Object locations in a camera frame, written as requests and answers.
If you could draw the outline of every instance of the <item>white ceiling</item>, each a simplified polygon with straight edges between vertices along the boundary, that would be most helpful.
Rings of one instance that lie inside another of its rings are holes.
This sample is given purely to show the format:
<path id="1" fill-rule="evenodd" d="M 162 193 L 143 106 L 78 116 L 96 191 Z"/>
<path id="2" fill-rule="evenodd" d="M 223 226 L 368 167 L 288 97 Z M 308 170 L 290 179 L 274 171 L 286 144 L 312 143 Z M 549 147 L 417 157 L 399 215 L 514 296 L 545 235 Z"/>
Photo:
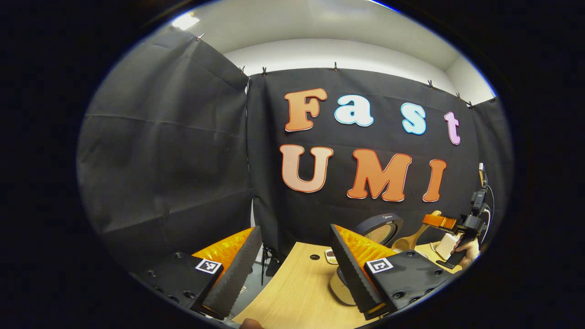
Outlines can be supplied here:
<path id="1" fill-rule="evenodd" d="M 221 53 L 288 39 L 341 39 L 385 47 L 446 71 L 459 52 L 430 30 L 366 0 L 219 0 L 188 29 Z"/>

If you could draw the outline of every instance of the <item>orange soft gripper pad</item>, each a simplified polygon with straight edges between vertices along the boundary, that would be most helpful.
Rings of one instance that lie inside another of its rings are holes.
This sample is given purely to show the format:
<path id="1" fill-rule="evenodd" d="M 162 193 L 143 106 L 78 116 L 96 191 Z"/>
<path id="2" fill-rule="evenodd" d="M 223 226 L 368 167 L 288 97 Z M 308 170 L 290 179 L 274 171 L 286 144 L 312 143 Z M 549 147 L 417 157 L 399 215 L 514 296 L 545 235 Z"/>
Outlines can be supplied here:
<path id="1" fill-rule="evenodd" d="M 381 245 L 375 241 L 372 241 L 362 235 L 359 235 L 355 232 L 352 232 L 346 228 L 340 227 L 335 225 L 335 228 L 338 230 L 339 235 L 352 252 L 353 257 L 355 258 L 356 262 L 359 264 L 360 268 L 370 281 L 373 284 L 370 277 L 364 270 L 364 265 L 366 262 L 373 261 L 375 259 L 386 258 L 392 255 L 396 255 L 396 251 Z"/>
<path id="2" fill-rule="evenodd" d="M 452 230 L 455 227 L 457 220 L 445 216 L 425 215 L 425 218 L 422 219 L 422 222 L 433 227 L 441 227 Z"/>
<path id="3" fill-rule="evenodd" d="M 223 271 L 215 281 L 217 283 L 223 274 L 229 269 L 233 259 L 236 257 L 253 229 L 253 227 L 250 227 L 234 235 L 231 235 L 208 246 L 207 248 L 201 249 L 192 256 L 204 258 L 208 261 L 220 262 L 223 265 Z"/>

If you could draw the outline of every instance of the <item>letter s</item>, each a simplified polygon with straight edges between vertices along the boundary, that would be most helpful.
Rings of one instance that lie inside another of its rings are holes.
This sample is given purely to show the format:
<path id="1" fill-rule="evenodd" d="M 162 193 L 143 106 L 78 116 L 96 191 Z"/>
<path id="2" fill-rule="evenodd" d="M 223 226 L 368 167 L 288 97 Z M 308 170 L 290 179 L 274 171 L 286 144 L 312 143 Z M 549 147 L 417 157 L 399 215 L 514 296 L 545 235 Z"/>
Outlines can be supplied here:
<path id="1" fill-rule="evenodd" d="M 404 103 L 400 107 L 400 112 L 405 120 L 402 120 L 402 127 L 408 133 L 422 135 L 426 131 L 426 113 L 425 110 L 412 103 Z"/>

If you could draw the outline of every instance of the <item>orange letter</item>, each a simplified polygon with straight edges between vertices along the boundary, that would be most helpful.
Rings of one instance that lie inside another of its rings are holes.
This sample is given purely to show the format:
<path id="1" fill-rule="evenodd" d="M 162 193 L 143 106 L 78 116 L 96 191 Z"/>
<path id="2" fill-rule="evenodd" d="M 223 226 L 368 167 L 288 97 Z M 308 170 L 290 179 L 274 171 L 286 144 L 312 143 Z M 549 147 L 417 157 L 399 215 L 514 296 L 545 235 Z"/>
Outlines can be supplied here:
<path id="1" fill-rule="evenodd" d="M 298 161 L 305 149 L 298 145 L 280 146 L 280 152 L 283 154 L 283 180 L 286 185 L 295 191 L 313 193 L 323 187 L 325 177 L 327 176 L 327 161 L 333 155 L 330 148 L 312 148 L 311 154 L 315 156 L 315 171 L 313 179 L 310 181 L 302 180 L 298 177 Z"/>
<path id="2" fill-rule="evenodd" d="M 307 120 L 307 112 L 313 118 L 319 115 L 319 101 L 311 98 L 309 102 L 305 100 L 309 97 L 317 97 L 324 101 L 327 99 L 327 93 L 323 88 L 289 92 L 284 96 L 288 100 L 288 123 L 284 126 L 286 131 L 309 130 L 313 127 L 313 122 Z"/>
<path id="3" fill-rule="evenodd" d="M 370 186 L 372 198 L 377 198 L 382 190 L 388 185 L 386 192 L 382 194 L 384 201 L 402 201 L 404 200 L 404 181 L 406 180 L 406 171 L 412 163 L 409 155 L 395 154 L 386 169 L 382 171 L 378 155 L 368 149 L 357 149 L 353 151 L 353 157 L 357 159 L 356 180 L 353 188 L 347 191 L 350 198 L 363 199 L 367 197 L 366 181 Z"/>
<path id="4" fill-rule="evenodd" d="M 443 179 L 443 172 L 447 168 L 447 163 L 443 160 L 431 160 L 429 166 L 431 166 L 431 181 L 429 182 L 429 188 L 422 197 L 422 201 L 435 202 L 441 196 L 439 188 L 441 187 L 441 180 Z"/>

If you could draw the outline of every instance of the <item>ceiling light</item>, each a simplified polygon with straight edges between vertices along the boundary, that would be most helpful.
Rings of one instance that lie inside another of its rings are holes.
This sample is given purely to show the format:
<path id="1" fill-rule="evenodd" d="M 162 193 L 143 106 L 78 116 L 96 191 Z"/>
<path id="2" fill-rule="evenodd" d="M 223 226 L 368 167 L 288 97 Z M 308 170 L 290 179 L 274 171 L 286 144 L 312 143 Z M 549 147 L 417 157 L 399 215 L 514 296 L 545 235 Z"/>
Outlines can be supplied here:
<path id="1" fill-rule="evenodd" d="M 186 13 L 184 15 L 177 17 L 177 19 L 173 21 L 173 26 L 176 28 L 180 28 L 181 30 L 186 30 L 195 25 L 197 22 L 199 22 L 199 19 L 193 17 L 192 13 Z"/>

